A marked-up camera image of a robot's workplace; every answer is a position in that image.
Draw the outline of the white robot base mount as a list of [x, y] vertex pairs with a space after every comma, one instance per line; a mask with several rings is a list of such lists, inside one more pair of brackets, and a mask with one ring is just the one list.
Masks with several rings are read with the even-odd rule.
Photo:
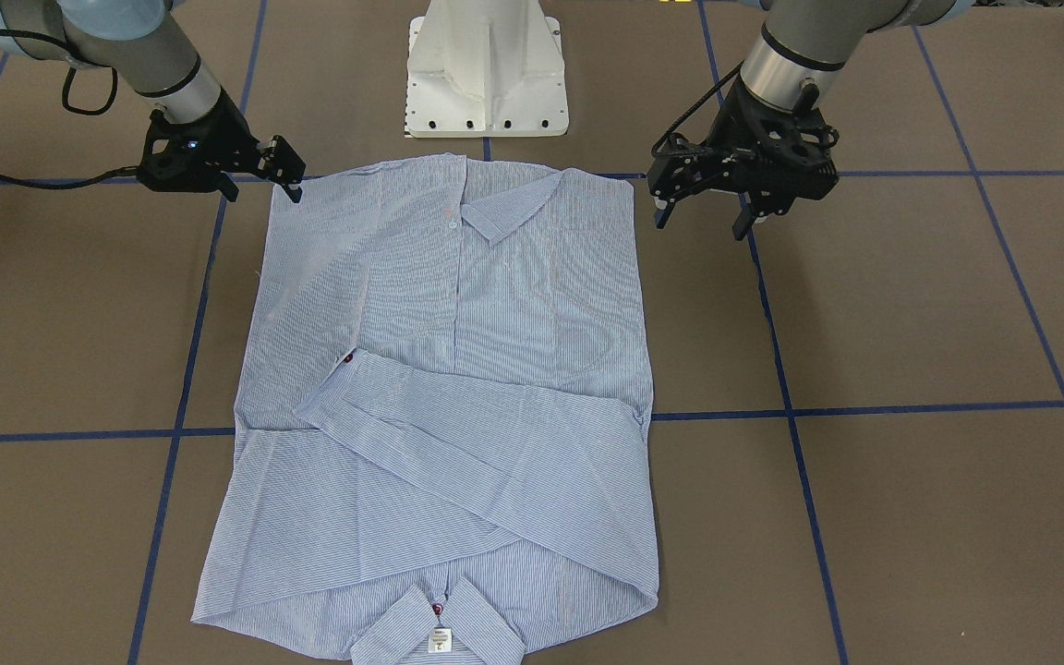
[[408, 24], [406, 72], [409, 138], [569, 130], [562, 26], [539, 1], [432, 1]]

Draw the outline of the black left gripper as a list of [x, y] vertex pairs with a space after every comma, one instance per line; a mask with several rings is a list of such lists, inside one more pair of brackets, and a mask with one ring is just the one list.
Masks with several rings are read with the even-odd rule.
[[[701, 140], [679, 131], [688, 118], [728, 88]], [[797, 200], [822, 200], [839, 184], [832, 149], [839, 131], [815, 107], [811, 79], [799, 84], [791, 111], [768, 109], [738, 79], [721, 79], [662, 132], [651, 148], [647, 189], [655, 201], [654, 225], [669, 223], [676, 203], [704, 192], [738, 195], [733, 236], [744, 242], [757, 221], [785, 215]]]

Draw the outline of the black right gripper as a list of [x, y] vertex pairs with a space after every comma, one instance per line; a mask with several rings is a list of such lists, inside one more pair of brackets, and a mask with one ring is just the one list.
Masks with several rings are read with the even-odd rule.
[[236, 202], [239, 187], [232, 174], [253, 174], [301, 201], [307, 164], [283, 136], [260, 140], [240, 110], [221, 92], [202, 118], [174, 124], [163, 111], [151, 113], [151, 124], [135, 177], [151, 192], [214, 193]]

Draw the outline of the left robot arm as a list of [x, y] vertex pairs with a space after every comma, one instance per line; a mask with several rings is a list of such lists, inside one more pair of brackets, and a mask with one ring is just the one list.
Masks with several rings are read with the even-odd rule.
[[742, 203], [733, 225], [742, 240], [794, 202], [826, 198], [839, 184], [832, 155], [839, 131], [820, 105], [860, 41], [883, 30], [938, 24], [970, 7], [968, 1], [761, 3], [766, 18], [750, 52], [702, 97], [720, 105], [706, 137], [686, 139], [674, 122], [651, 149], [647, 189], [656, 228], [684, 199], [722, 192]]

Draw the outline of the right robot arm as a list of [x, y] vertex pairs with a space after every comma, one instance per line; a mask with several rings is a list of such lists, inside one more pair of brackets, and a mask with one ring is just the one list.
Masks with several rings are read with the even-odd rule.
[[67, 81], [105, 68], [151, 106], [139, 163], [103, 180], [135, 177], [147, 189], [219, 193], [252, 174], [301, 199], [307, 165], [283, 136], [261, 140], [174, 20], [173, 1], [0, 1], [0, 50], [67, 66]]

